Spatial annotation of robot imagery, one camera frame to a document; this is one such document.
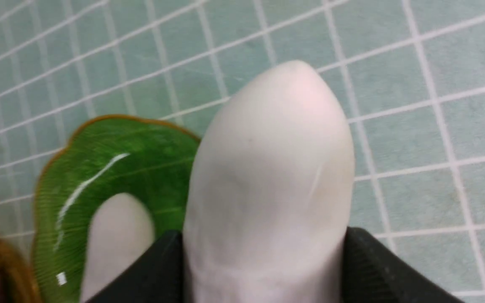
grid pattern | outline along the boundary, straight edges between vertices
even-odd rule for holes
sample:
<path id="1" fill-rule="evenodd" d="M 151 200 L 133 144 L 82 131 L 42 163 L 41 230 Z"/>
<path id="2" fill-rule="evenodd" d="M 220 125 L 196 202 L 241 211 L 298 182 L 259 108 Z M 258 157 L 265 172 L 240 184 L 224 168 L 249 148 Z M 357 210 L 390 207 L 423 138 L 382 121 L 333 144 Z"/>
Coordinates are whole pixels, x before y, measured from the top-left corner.
<path id="1" fill-rule="evenodd" d="M 0 0 L 0 235 L 29 251 L 34 180 L 81 123 L 202 134 L 293 59 L 352 127 L 351 224 L 485 302 L 485 0 Z"/>

green mat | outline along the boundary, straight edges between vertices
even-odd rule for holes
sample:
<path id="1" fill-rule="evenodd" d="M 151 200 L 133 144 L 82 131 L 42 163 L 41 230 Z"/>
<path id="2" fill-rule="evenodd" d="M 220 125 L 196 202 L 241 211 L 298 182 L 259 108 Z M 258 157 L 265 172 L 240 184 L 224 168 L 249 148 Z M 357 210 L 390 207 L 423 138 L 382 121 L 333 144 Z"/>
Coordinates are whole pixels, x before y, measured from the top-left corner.
<path id="1" fill-rule="evenodd" d="M 143 202 L 156 236 L 182 228 L 198 144 L 177 126 L 122 115 L 76 131 L 45 167 L 35 196 L 32 262 L 45 302 L 79 301 L 89 222 L 114 194 Z"/>

green leaf-shaped mat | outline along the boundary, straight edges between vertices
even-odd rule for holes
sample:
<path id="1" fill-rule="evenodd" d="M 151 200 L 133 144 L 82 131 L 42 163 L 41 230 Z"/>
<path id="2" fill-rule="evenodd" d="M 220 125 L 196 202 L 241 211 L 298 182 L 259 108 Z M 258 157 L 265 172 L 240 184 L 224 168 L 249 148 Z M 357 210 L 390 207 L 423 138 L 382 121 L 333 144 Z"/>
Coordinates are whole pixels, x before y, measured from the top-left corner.
<path id="1" fill-rule="evenodd" d="M 182 228 L 198 144 L 177 126 L 123 115 L 100 117 L 75 132 L 46 165 L 35 196 L 32 260 L 45 302 L 79 301 L 89 223 L 114 194 L 143 202 L 156 236 Z"/>

